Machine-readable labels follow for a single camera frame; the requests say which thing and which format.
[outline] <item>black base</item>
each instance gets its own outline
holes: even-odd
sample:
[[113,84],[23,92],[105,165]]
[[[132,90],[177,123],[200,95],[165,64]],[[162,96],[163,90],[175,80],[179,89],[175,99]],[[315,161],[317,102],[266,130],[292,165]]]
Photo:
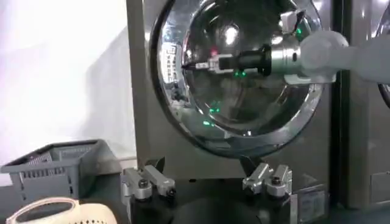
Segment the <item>black base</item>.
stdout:
[[289,223],[289,196],[247,195],[242,179],[176,181],[177,194],[131,199],[133,224],[276,224]]

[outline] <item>gray metal panel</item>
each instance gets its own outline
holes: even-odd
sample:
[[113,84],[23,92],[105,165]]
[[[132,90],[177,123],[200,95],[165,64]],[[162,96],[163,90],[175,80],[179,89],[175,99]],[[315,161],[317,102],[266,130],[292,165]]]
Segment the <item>gray metal panel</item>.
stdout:
[[370,199],[372,203],[381,203],[390,200],[390,173],[376,173],[371,175]]
[[[152,27],[166,1],[144,0],[144,32],[143,28],[139,27],[140,19],[137,18],[142,9],[141,2],[142,0],[127,1],[139,162],[144,163],[148,159],[165,156],[165,174],[172,178],[243,177],[244,172],[237,160],[220,158],[197,149],[167,120],[155,96],[151,76],[146,72],[146,61],[143,58],[146,54],[139,50],[143,44],[149,47]],[[331,1],[316,2],[321,2],[322,25],[328,27]],[[144,42],[140,40],[139,32],[145,33]],[[329,89],[326,88],[311,122],[302,133],[281,151],[268,156],[265,160],[274,167],[278,164],[288,165],[294,171],[294,175],[306,174],[327,182],[329,118]],[[299,183],[294,183],[295,189],[299,186]]]
[[[365,42],[371,34],[371,3],[365,0],[354,0],[352,8],[351,45]],[[350,116],[349,116],[349,206],[359,208],[369,201],[369,176],[367,160],[367,83],[357,75],[350,76]]]
[[[375,36],[386,7],[387,2],[381,0],[353,1],[351,45],[361,45]],[[355,74],[350,76],[349,121],[348,206],[365,208],[381,201],[380,195],[384,196],[382,200],[386,198],[382,191],[376,192],[377,187],[371,189],[370,177],[373,173],[390,170],[390,152],[387,148],[390,144],[390,111],[377,84],[365,82]]]

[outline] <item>laundry basket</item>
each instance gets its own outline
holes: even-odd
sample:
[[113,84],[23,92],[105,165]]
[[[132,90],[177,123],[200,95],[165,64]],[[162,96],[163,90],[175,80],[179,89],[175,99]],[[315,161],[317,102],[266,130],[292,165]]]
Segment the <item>laundry basket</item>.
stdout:
[[[20,217],[31,212],[40,206],[50,206],[53,204],[66,203],[69,204],[69,209],[42,217],[40,219],[33,220],[20,220]],[[52,197],[45,198],[34,203],[31,203],[19,211],[15,212],[14,215],[7,218],[6,224],[17,224],[17,223],[39,223],[39,224],[117,224],[116,219],[112,211],[102,204],[83,204],[80,205],[79,201],[71,198],[63,197]]]
[[47,145],[1,168],[24,205],[47,197],[78,199],[90,190],[102,140]]

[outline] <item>washing machine door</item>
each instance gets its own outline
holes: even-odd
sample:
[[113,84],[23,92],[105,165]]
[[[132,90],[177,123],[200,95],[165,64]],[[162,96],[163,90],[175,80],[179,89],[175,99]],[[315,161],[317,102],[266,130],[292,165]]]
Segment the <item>washing machine door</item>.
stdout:
[[[380,35],[390,34],[390,5],[387,6],[384,14],[381,17],[379,25],[376,27],[376,32],[372,34],[373,37]],[[386,105],[390,108],[390,85],[379,84],[379,91],[385,101]]]
[[295,34],[302,41],[321,28],[311,1],[170,2],[154,28],[150,63],[172,125],[200,148],[227,157],[267,155],[296,137],[315,112],[322,85],[288,86],[281,76],[257,71],[221,76],[181,66],[278,44],[280,15],[297,9],[306,13]]

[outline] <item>red light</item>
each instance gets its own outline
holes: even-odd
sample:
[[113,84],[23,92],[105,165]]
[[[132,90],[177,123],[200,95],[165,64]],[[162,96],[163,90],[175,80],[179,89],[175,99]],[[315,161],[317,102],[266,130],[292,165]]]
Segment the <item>red light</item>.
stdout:
[[217,47],[212,47],[211,48],[211,56],[214,57],[214,56],[217,56],[217,55],[218,55]]

